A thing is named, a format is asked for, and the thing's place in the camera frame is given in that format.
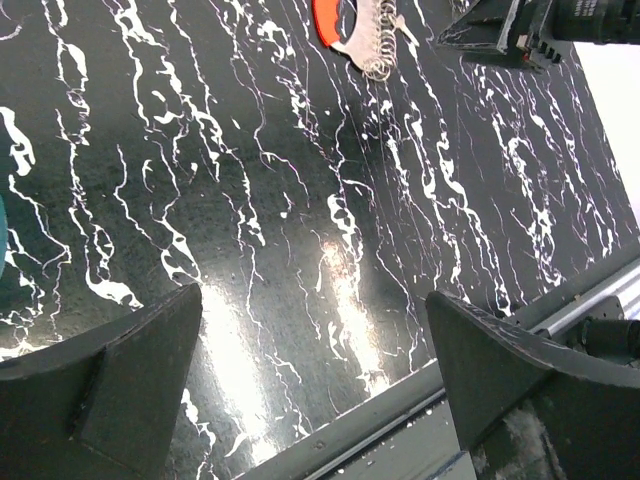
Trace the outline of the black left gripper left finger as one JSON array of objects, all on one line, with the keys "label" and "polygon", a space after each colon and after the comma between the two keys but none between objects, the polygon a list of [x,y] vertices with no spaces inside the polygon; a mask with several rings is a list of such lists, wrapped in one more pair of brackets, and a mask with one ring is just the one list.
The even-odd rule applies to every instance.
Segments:
[{"label": "black left gripper left finger", "polygon": [[201,318],[190,284],[2,361],[2,478],[160,478]]}]

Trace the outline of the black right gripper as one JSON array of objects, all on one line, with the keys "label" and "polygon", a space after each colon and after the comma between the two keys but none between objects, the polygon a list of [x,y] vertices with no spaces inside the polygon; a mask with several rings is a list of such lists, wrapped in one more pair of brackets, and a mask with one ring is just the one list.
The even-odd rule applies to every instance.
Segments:
[{"label": "black right gripper", "polygon": [[472,53],[506,54],[508,43],[513,67],[534,72],[561,63],[573,43],[637,45],[639,2],[478,0],[437,37]]}]

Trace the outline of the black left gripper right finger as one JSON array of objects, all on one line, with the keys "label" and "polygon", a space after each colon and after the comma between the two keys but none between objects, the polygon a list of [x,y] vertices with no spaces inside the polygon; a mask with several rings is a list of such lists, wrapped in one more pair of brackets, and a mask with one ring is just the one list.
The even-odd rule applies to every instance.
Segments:
[{"label": "black left gripper right finger", "polygon": [[426,309],[458,442],[477,478],[638,478],[638,369],[446,293],[430,293]]}]

